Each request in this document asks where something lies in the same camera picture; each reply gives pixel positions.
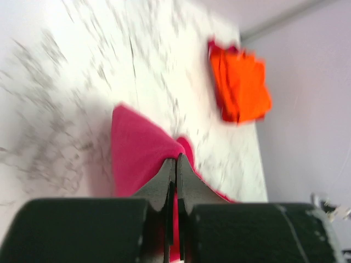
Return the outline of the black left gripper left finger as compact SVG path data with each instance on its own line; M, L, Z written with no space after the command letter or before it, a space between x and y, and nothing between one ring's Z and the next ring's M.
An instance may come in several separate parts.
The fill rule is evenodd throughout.
M175 169L176 160L166 159L158 173L133 195L148 202L140 238L139 262L170 262L170 249L174 242Z

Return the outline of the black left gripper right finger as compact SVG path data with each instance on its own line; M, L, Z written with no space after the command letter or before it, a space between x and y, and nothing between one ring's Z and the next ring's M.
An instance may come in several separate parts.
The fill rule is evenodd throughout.
M228 201L215 193L200 179L185 154L177 159L177 195L180 259L190 262L191 226L189 217L196 205L225 204Z

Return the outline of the magenta t shirt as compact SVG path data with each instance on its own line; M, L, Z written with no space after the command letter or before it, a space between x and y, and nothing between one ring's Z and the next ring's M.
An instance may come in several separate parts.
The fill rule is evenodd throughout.
M187 156L191 167L203 180L194 166L193 146L186 137L180 136L177 139L170 137L158 125L123 104L114 108L111 126L111 156L117 197L133 197L158 173L166 159L175 159L176 163L181 153ZM174 242L170 249L170 262L180 261L176 178L175 174ZM231 199L225 194L212 190L231 202Z

